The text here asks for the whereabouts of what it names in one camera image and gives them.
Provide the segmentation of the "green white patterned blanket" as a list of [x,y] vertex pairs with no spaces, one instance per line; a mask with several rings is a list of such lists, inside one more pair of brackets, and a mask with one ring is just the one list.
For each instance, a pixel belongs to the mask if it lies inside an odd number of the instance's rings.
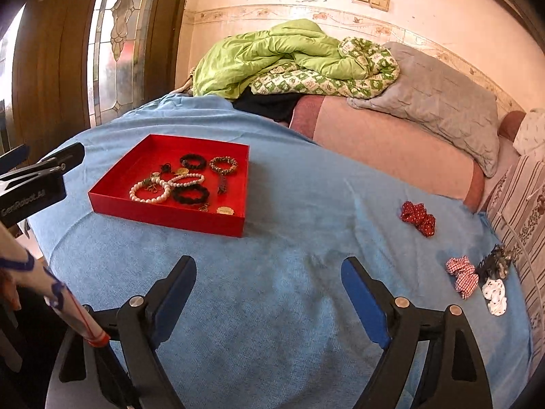
[[249,87],[255,95],[299,93],[369,100],[388,89],[400,73],[389,49],[347,37],[335,55],[295,54],[263,70]]

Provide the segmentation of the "light blue bed blanket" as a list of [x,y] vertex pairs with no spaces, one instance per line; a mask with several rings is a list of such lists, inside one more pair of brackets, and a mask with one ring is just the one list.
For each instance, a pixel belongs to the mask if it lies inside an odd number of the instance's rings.
[[[249,146],[243,237],[139,224],[97,214],[91,187],[151,134]],[[341,283],[345,258],[414,305],[460,305],[479,344],[492,401],[507,408],[528,382],[531,333],[518,277],[508,308],[489,313],[481,293],[462,300],[444,265],[480,261],[497,239],[482,215],[327,151],[268,119],[207,96],[162,97],[77,135],[83,163],[66,198],[30,218],[56,276],[96,309],[123,304],[189,255],[195,287],[159,350],[188,408],[350,408],[380,358]],[[404,202],[436,219],[424,237],[400,219]]]

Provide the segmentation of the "red purple beaded hair clip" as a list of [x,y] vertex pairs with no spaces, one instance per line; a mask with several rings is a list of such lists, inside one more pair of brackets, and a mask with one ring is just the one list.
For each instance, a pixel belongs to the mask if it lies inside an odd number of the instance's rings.
[[226,176],[225,175],[219,175],[217,193],[219,195],[223,195],[223,194],[226,193],[226,190],[227,190]]

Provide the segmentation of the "black cloth under comforter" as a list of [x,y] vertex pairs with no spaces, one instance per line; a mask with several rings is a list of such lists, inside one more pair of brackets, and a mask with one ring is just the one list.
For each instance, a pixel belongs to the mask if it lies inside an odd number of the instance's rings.
[[301,93],[254,94],[251,87],[246,87],[232,105],[241,112],[254,113],[276,123],[290,123],[302,97]]

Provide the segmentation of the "green quilted comforter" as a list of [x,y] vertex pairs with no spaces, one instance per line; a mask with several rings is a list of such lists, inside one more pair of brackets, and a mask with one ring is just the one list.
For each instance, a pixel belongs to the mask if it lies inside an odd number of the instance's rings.
[[193,94],[236,99],[254,77],[280,60],[295,54],[333,56],[339,43],[305,18],[229,36],[213,44],[196,65]]

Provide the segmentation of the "dark brown wooden window frame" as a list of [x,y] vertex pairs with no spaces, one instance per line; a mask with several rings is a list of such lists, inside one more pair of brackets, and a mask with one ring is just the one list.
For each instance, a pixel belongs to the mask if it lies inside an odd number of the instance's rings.
[[[27,0],[15,38],[11,100],[5,106],[13,147],[30,147],[35,163],[91,127],[87,54],[95,0]],[[132,108],[175,87],[185,0],[143,0],[134,63]]]

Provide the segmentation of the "red jewelry tray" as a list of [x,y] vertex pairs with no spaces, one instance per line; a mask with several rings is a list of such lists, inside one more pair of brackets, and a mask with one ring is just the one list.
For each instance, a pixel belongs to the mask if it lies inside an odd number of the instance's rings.
[[[181,176],[160,175],[160,166],[186,167]],[[249,146],[217,140],[149,135],[91,188],[94,211],[145,224],[241,237],[246,217]],[[219,175],[227,190],[217,193]],[[178,186],[200,184],[208,201],[183,205],[172,198]]]

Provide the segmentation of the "grey quilted pillow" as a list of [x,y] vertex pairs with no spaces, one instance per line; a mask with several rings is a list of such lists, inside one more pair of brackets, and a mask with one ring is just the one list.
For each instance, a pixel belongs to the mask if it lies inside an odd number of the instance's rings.
[[495,95],[417,49],[395,42],[386,48],[400,66],[399,77],[381,95],[349,98],[348,105],[413,121],[472,156],[485,176],[495,176],[500,150]]

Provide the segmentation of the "black white patterned scrunchie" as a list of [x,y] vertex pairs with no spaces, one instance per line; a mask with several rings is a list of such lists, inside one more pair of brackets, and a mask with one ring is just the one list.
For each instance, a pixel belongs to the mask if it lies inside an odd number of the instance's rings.
[[479,284],[483,285],[489,280],[504,281],[508,277],[513,260],[513,252],[510,249],[503,245],[495,245],[476,267]]

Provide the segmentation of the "red polka dot scrunchie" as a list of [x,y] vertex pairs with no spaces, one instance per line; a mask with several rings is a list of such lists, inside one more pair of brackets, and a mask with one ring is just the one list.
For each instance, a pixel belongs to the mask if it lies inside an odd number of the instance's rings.
[[404,223],[414,225],[424,237],[430,238],[435,235],[436,219],[432,214],[428,213],[423,203],[404,202],[400,219]]

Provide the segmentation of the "amber and black earring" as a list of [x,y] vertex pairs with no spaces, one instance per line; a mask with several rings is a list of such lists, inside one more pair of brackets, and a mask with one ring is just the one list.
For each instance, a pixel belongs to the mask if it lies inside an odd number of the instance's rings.
[[186,173],[189,173],[188,168],[186,167],[179,167],[177,169],[174,169],[171,164],[162,164],[160,166],[159,174],[162,175],[172,175],[172,176],[181,176],[185,175]]

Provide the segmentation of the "stained glass window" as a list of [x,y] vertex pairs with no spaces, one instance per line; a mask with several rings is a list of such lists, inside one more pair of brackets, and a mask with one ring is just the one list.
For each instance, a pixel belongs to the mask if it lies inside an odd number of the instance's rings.
[[142,1],[95,0],[87,54],[87,97],[92,127],[108,123],[132,108]]

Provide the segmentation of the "red white checked scrunchie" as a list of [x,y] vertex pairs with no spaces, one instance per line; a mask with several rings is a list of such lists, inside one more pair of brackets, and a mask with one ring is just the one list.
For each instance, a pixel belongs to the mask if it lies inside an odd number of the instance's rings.
[[450,258],[445,263],[445,268],[455,278],[454,289],[457,293],[463,300],[470,298],[479,285],[479,275],[468,257]]

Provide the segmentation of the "pink bed sheet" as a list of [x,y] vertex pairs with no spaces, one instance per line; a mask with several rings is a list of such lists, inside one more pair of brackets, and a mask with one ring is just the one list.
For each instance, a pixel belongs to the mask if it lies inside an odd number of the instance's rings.
[[479,211],[485,176],[466,152],[415,123],[354,109],[344,98],[306,95],[290,128],[329,151]]

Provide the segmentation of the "black hair scrunchie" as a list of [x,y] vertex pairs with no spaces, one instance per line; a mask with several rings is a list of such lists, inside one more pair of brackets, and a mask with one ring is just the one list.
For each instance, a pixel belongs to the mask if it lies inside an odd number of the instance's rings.
[[178,186],[172,191],[172,198],[183,205],[200,205],[208,201],[210,191],[200,184],[192,186]]

